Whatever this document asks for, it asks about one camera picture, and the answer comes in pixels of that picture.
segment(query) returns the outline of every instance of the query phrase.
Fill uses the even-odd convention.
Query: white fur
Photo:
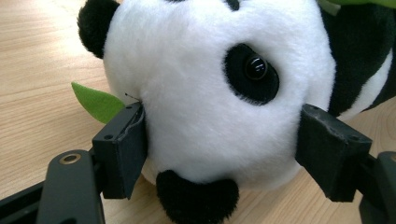
[[[267,105],[243,101],[223,74],[226,52],[245,43],[277,70]],[[124,0],[107,34],[111,90],[147,112],[143,174],[174,170],[194,182],[234,179],[271,189],[297,172],[296,134],[304,103],[327,108],[334,61],[315,0]]]
[[[388,73],[392,64],[392,50],[388,54],[386,60],[376,73],[370,77],[367,82],[361,87],[361,93],[359,94],[356,101],[353,103],[347,111],[341,113],[338,117],[340,120],[348,120],[355,117],[362,110],[368,108],[376,96],[381,92],[388,79]]]

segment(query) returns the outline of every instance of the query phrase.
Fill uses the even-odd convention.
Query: green leaf
[[[374,3],[374,4],[382,5],[384,7],[396,8],[395,0],[328,0],[328,1],[338,5],[360,5],[360,4]]]
[[[72,82],[72,88],[79,103],[103,123],[108,123],[125,107],[119,98],[109,93],[81,86],[76,82]]]

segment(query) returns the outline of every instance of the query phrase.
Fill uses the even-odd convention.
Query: black eye patch
[[[239,0],[225,0],[232,11],[237,11],[239,9]]]
[[[254,105],[265,105],[276,97],[279,77],[275,68],[247,45],[228,50],[224,64],[225,76],[236,96]]]

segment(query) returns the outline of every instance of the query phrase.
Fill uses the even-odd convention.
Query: table surface
[[[104,126],[78,103],[70,83],[108,91],[101,60],[78,39],[82,0],[0,1],[0,199],[43,181],[47,165],[89,149]],[[374,139],[372,154],[396,151],[396,98],[349,122]],[[354,203],[331,203],[303,169],[280,189],[241,191],[226,223],[361,223]],[[156,189],[140,177],[133,197],[104,200],[107,223],[170,223]]]

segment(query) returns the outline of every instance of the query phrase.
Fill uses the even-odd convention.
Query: panda plush toy
[[[144,177],[176,223],[219,223],[274,189],[304,104],[349,119],[396,95],[395,16],[315,0],[88,0],[82,43],[146,111]]]

